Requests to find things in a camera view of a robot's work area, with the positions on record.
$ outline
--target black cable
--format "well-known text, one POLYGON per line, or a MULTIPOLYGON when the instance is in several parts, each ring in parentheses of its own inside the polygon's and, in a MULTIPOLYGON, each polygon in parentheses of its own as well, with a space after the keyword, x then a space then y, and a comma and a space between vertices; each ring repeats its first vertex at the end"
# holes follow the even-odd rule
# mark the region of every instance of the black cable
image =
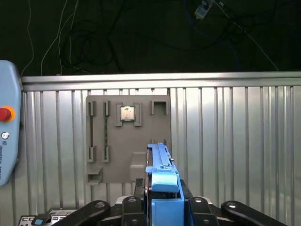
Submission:
MULTIPOLYGON (((141 3, 141 4, 138 4, 136 6, 131 6, 131 7, 124 7, 125 3, 126 3, 127 0, 124 0, 121 7, 120 7, 120 10, 119 10, 119 13, 117 14, 117 16, 115 17, 115 20, 110 28, 110 31, 109 31, 109 34, 111 34, 111 32, 113 31, 114 27, 116 26, 116 23, 118 22, 119 18, 120 18, 120 15, 122 12, 125 12, 125 11, 128 11, 128 10, 131 10, 131 9, 134 9, 136 7, 140 7, 140 6, 143 6, 145 4, 151 4, 151 3, 162 3, 162 2, 175 2, 175 1, 178 1, 180 2, 179 0, 159 0, 159 1, 151 1, 151 2, 147 2, 147 3, 141 3)), ((227 32, 227 30, 224 30, 221 35, 219 36, 220 39, 222 39, 223 35, 227 32)), ((205 49, 208 49, 212 46, 215 46, 219 43, 219 41, 214 41, 212 42, 210 45, 207 45, 207 46, 202 46, 202 47, 199 47, 199 48, 196 48, 196 49, 186 49, 186 48, 180 48, 180 47, 175 47, 175 46, 172 46, 168 43, 164 43, 158 39, 155 39, 153 37, 149 37, 149 36, 146 36, 144 34, 141 34, 141 33, 137 33, 137 32, 122 32, 123 34, 131 34, 131 35, 135 35, 135 36, 140 36, 140 37, 143 37, 143 38, 147 38, 147 39, 150 39, 150 40, 153 40, 163 46, 166 46, 168 48, 171 48, 171 49, 175 49, 175 50, 179 50, 179 51, 186 51, 186 52, 197 52, 197 51, 200 51, 200 50, 205 50, 205 49)))
POLYGON ((74 72, 71 73, 71 75, 75 75, 77 72, 85 72, 88 74, 92 74, 90 71, 86 70, 86 69, 77 69, 74 72))
POLYGON ((99 3, 99 13, 100 13, 100 17, 101 17, 102 23, 104 24, 104 23, 105 23, 105 19, 104 19, 104 13, 103 13, 102 2, 103 2, 103 0, 99 0, 98 3, 99 3))
POLYGON ((74 24, 61 48, 61 61, 65 67, 76 67, 84 63, 104 66, 112 61, 111 41, 99 27, 100 24, 90 20, 82 20, 74 24), (71 37, 71 45, 74 46, 71 54, 72 64, 69 62, 69 37, 71 37), (108 55, 108 52, 103 51, 103 41, 107 43, 111 57, 105 62, 100 62, 101 54, 104 54, 104 57, 108 55))
POLYGON ((119 11, 118 11, 118 13, 117 13, 117 16, 115 17, 115 19, 114 19, 114 21, 113 21, 113 23, 112 23, 112 25, 111 25, 111 28, 109 29, 109 32, 108 32, 108 35, 109 35, 109 36, 112 34, 112 31, 115 29, 115 26, 116 26, 117 22, 118 22, 119 19, 120 19, 122 10, 123 10, 124 5, 126 4, 126 2, 127 2, 127 0, 123 0, 123 1, 122 1, 122 4, 121 4, 121 7, 120 7, 120 9, 119 9, 119 11))
POLYGON ((268 24, 272 23, 274 20, 276 11, 279 8, 282 8, 292 2, 293 2, 293 0, 285 2, 285 3, 277 6, 277 0, 276 0, 274 3, 274 8, 272 10, 266 10, 266 11, 255 13, 255 14, 242 14, 240 16, 238 14, 236 14, 230 7, 224 5, 224 8, 226 9, 226 14, 229 15, 230 18, 227 18, 225 15, 223 15, 223 16, 208 15, 208 16, 215 16, 215 17, 223 17, 225 19, 228 19, 230 22, 230 24, 228 23, 225 26, 224 30, 222 31, 220 36, 217 38, 216 42, 228 40, 232 44, 242 43, 244 41, 244 39, 246 38, 246 33, 250 33, 256 26, 268 25, 268 24), (268 22, 256 23, 256 21, 255 21, 256 16, 262 15, 262 14, 268 14, 268 13, 272 13, 271 19, 268 22), (243 28, 243 30, 238 29, 238 27, 234 23, 237 23, 241 28, 243 28))
POLYGON ((195 48, 194 49, 189 49, 189 48, 181 48, 181 47, 173 46, 173 45, 170 45, 169 43, 163 42, 163 41, 158 40, 154 37, 150 37, 150 36, 147 36, 145 34, 138 33, 138 32, 114 32, 113 35, 115 35, 115 34, 116 35, 120 35, 120 34, 133 35, 133 36, 137 36, 137 37, 142 37, 142 38, 145 38, 145 39, 152 40, 153 42, 159 43, 160 45, 165 46, 167 48, 178 50, 178 51, 184 51, 184 52, 198 52, 198 51, 200 51, 200 49, 195 49, 195 48))
POLYGON ((143 2, 141 4, 137 4, 137 5, 130 6, 130 7, 125 7, 125 9, 123 9, 123 12, 132 10, 134 8, 142 7, 142 6, 145 6, 145 5, 149 5, 149 4, 166 3, 166 2, 179 2, 179 3, 181 3, 180 0, 157 0, 157 1, 149 1, 149 2, 143 2))
MULTIPOLYGON (((142 3, 142 4, 138 4, 136 6, 127 7, 123 11, 128 11, 128 10, 134 9, 135 7, 143 6, 145 4, 161 3, 161 2, 172 2, 172 1, 177 1, 177 0, 161 0, 161 1, 152 1, 152 2, 147 2, 147 3, 142 3)), ((274 18, 274 15, 275 15, 277 9, 286 6, 286 5, 290 4, 291 2, 293 2, 293 1, 289 1, 289 2, 286 2, 286 3, 283 3, 279 6, 277 6, 277 0, 275 0, 274 8, 272 10, 267 10, 267 11, 263 11, 263 12, 259 12, 259 13, 255 13, 255 14, 246 14, 246 15, 243 15, 243 16, 238 16, 233 10, 228 8, 228 10, 234 16, 231 19, 228 19, 225 16, 221 16, 223 18, 228 19, 229 22, 227 23, 226 27, 223 29, 222 33, 218 36, 217 40, 213 41, 210 45, 202 46, 202 47, 197 48, 195 50, 174 47, 174 46, 171 46, 167 43, 163 43, 162 41, 159 41, 155 38, 151 38, 151 37, 148 37, 148 36, 140 34, 140 33, 127 32, 127 34, 132 34, 132 35, 141 36, 141 37, 144 37, 144 38, 147 38, 147 39, 151 39, 151 40, 153 40, 155 42, 158 42, 159 44, 162 44, 166 47, 177 49, 177 50, 180 50, 180 51, 200 51, 201 49, 202 50, 208 49, 210 47, 215 46, 216 44, 218 44, 220 41, 223 41, 223 40, 229 40, 230 42, 232 42, 234 44, 239 44, 244 40, 244 38, 246 36, 246 32, 249 33, 250 31, 252 31, 252 29, 254 29, 255 26, 258 25, 258 24, 255 23, 255 17, 257 15, 272 12, 272 15, 273 15, 272 17, 274 18), (251 24, 246 24, 245 22, 242 22, 242 19, 251 19, 251 24), (243 28, 243 30, 238 29, 237 26, 233 24, 233 22, 240 25, 243 28)))
MULTIPOLYGON (((220 33, 220 35, 218 35, 217 38, 214 38, 214 40, 209 45, 198 46, 202 50, 216 46, 221 42, 230 42, 230 44, 237 44, 237 43, 243 41, 243 39, 244 39, 245 33, 243 33, 240 29, 237 28, 237 26, 235 26, 233 24, 233 20, 226 18, 224 15, 218 15, 218 17, 221 18, 222 20, 226 19, 228 22, 225 25, 222 32, 220 33)), ((193 23, 192 26, 196 27, 196 29, 198 29, 196 23, 193 23)))

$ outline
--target control panel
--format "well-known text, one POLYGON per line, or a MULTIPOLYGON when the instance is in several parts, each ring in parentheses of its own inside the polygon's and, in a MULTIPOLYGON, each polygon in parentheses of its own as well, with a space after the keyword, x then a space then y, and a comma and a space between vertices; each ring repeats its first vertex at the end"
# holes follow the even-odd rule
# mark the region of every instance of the control panel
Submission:
POLYGON ((0 61, 0 186, 9 181, 17 160, 21 90, 14 64, 0 61))

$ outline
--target gray mounting board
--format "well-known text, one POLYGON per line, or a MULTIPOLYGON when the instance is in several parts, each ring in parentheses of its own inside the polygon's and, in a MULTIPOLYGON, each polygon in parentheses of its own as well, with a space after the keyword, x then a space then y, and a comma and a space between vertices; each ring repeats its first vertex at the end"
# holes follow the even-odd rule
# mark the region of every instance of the gray mounting board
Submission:
POLYGON ((145 175, 147 144, 170 150, 169 96, 88 96, 87 183, 126 183, 145 175))

